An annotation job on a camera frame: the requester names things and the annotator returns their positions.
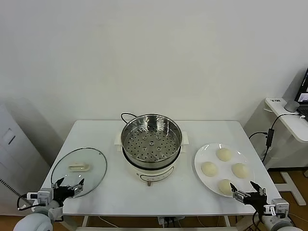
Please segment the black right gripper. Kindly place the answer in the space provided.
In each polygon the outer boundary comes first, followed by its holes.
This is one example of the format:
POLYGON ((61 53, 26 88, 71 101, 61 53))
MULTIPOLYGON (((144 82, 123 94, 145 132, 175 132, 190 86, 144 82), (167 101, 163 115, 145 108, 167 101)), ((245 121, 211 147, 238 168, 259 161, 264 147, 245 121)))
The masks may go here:
POLYGON ((257 183, 250 181, 251 185, 257 192, 242 192, 237 190, 235 185, 230 183, 232 196, 236 200, 242 200, 244 205, 251 205, 258 214, 264 214, 267 203, 266 189, 257 183))

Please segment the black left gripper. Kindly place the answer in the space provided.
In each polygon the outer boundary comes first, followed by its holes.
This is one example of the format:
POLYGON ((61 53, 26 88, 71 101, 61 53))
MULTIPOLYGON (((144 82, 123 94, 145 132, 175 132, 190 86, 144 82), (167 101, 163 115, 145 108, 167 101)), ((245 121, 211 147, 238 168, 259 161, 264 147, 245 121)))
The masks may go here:
POLYGON ((67 198, 79 195, 84 187, 84 179, 74 186, 62 186, 61 184, 63 181, 64 177, 51 184, 51 188, 53 189, 53 200, 59 204, 59 207, 64 206, 64 201, 67 198))

